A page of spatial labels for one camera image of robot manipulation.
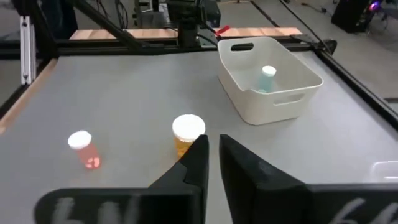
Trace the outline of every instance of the metal frame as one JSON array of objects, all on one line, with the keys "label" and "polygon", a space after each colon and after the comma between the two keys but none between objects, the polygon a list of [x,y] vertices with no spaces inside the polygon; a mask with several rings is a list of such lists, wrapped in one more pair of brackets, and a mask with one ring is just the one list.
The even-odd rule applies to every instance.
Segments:
[{"label": "metal frame", "polygon": [[[28,0],[15,0],[20,4],[32,4],[30,12],[25,15],[31,16],[34,24],[43,22],[43,17],[40,16],[41,12],[37,7],[35,1]],[[215,47],[207,48],[189,48],[180,49],[176,46],[175,39],[151,39],[145,40],[148,47],[140,48],[137,46],[137,40],[129,33],[117,28],[100,13],[96,12],[95,9],[88,9],[84,6],[84,1],[70,0],[74,4],[81,7],[83,5],[82,12],[89,16],[92,20],[97,22],[101,27],[104,27],[111,34],[113,34],[117,40],[59,40],[54,41],[50,31],[44,24],[36,25],[36,39],[38,40],[38,57],[44,58],[45,60],[39,66],[41,69],[50,61],[51,58],[57,58],[60,55],[72,56],[72,55],[159,55],[159,54],[176,54],[176,53],[187,53],[187,52],[201,52],[201,51],[217,51]],[[284,47],[292,52],[303,52],[303,51],[314,51],[317,57],[327,65],[332,71],[334,71],[359,97],[361,97],[365,103],[367,103],[377,114],[379,114],[387,123],[389,123],[396,131],[398,131],[398,114],[392,110],[385,100],[376,96],[368,88],[366,88],[361,82],[359,82],[349,71],[343,68],[329,53],[325,51],[322,44],[314,42],[301,42],[297,37],[274,37]],[[336,47],[335,41],[325,41],[328,45]],[[0,49],[3,48],[5,51],[0,53],[0,58],[4,58],[9,55],[10,58],[16,56],[16,51],[13,47],[16,43],[11,42],[9,46],[0,42]],[[247,49],[247,46],[238,47],[241,50]],[[28,85],[21,85],[16,92],[9,98],[9,100],[0,108],[0,119],[4,111],[10,108],[13,101],[16,101],[18,97],[27,89]]]}]

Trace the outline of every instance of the wooden edge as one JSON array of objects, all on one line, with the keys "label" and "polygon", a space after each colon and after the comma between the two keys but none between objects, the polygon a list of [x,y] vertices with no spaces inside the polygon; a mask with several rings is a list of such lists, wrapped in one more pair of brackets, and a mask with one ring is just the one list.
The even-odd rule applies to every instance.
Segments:
[{"label": "wooden edge", "polygon": [[[176,38],[177,33],[170,29],[128,29],[130,34],[138,39],[162,39]],[[247,37],[247,36],[273,36],[280,37],[292,34],[301,34],[294,27],[246,27],[246,28],[230,28],[222,34],[223,37]],[[115,37],[106,30],[76,30],[70,37],[70,40],[102,40],[114,39]]]},{"label": "wooden edge", "polygon": [[19,113],[25,108],[32,96],[40,89],[46,79],[51,76],[58,59],[52,59],[47,66],[43,69],[36,80],[26,89],[26,91],[19,97],[10,110],[0,120],[0,135],[15,121]]}]

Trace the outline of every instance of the floor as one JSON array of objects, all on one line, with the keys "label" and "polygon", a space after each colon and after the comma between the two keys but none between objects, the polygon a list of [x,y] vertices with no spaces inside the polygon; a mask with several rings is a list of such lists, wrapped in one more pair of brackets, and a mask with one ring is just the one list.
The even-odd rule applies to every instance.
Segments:
[{"label": "floor", "polygon": [[[323,2],[322,6],[333,12],[332,3]],[[256,1],[265,12],[273,18],[280,26],[298,27],[302,32],[309,31],[291,15],[278,0],[257,0]],[[109,18],[117,24],[116,10],[112,0],[103,0],[103,4],[110,15]],[[132,12],[130,1],[125,2],[126,8]],[[312,3],[315,7],[320,7],[316,2]],[[383,98],[398,97],[398,22],[389,20],[387,30],[384,30],[385,23],[378,17],[372,22],[369,34],[347,34],[338,27],[330,23],[330,16],[321,14],[309,7],[301,6],[292,1],[291,7],[321,38],[335,39],[338,41],[337,50],[334,58],[347,68],[358,80],[363,82],[370,90]],[[222,2],[221,25],[232,27],[272,27],[250,3],[229,3]],[[14,11],[0,9],[0,17],[7,16],[8,23],[0,24],[0,36],[9,34],[13,30],[18,30],[18,16]],[[94,22],[84,14],[76,12],[78,24],[81,29],[99,28]],[[131,16],[129,27],[132,27]],[[10,38],[18,38],[18,35],[10,35]],[[0,80],[6,80],[9,69],[1,69]]]}]

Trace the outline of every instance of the gray table surface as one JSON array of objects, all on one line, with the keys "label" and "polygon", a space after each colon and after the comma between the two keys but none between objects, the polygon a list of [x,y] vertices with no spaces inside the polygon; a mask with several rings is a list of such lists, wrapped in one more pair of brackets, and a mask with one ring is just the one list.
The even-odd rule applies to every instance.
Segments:
[{"label": "gray table surface", "polygon": [[[216,52],[156,57],[62,57],[13,127],[0,136],[1,223],[33,223],[41,195],[65,187],[147,187],[176,162],[171,124],[193,113],[210,139],[207,223],[231,223],[219,134],[308,183],[367,182],[398,160],[398,134],[311,52],[295,54],[325,81],[301,117],[246,124],[218,81]],[[103,156],[86,171],[67,137],[88,130]]]}]

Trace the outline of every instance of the white plastic bin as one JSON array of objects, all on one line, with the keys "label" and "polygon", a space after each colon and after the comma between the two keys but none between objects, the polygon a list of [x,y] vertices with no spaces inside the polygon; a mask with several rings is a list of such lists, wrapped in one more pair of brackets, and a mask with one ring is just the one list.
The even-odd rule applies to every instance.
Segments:
[{"label": "white plastic bin", "polygon": [[[253,44],[251,50],[232,51],[237,44]],[[323,80],[270,37],[250,37],[218,42],[222,71],[218,78],[236,110],[249,124],[260,125],[296,118]],[[261,68],[277,69],[272,91],[261,93],[257,84]]]}]

